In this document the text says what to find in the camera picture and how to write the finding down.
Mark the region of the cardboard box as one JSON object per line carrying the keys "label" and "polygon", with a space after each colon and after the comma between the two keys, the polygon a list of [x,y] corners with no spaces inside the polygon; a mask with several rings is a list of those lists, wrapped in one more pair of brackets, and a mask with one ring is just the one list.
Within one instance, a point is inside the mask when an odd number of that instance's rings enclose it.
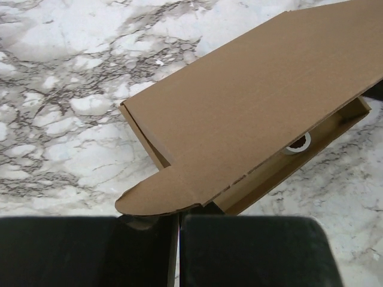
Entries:
{"label": "cardboard box", "polygon": [[[115,208],[240,213],[363,119],[381,80],[381,1],[283,12],[122,102],[158,172]],[[306,132],[306,151],[282,153]]]}

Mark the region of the small cartoon figure eraser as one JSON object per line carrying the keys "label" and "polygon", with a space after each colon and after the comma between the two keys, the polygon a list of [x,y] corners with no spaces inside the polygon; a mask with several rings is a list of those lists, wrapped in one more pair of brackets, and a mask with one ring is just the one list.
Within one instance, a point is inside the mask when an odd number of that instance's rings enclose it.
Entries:
{"label": "small cartoon figure eraser", "polygon": [[282,153],[285,155],[295,155],[306,151],[311,145],[311,135],[306,132],[300,139],[285,147]]}

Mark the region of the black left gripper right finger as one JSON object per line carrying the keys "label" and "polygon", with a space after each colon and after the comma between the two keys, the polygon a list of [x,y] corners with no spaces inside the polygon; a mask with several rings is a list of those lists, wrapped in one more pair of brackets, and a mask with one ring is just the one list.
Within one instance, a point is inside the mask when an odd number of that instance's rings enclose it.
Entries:
{"label": "black left gripper right finger", "polygon": [[188,215],[181,286],[343,286],[319,223],[299,216]]}

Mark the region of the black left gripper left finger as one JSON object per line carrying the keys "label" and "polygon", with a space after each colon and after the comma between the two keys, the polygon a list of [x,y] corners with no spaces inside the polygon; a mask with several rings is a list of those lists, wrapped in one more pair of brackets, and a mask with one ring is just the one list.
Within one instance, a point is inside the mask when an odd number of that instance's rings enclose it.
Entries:
{"label": "black left gripper left finger", "polygon": [[2,286],[172,286],[177,217],[1,218]]}

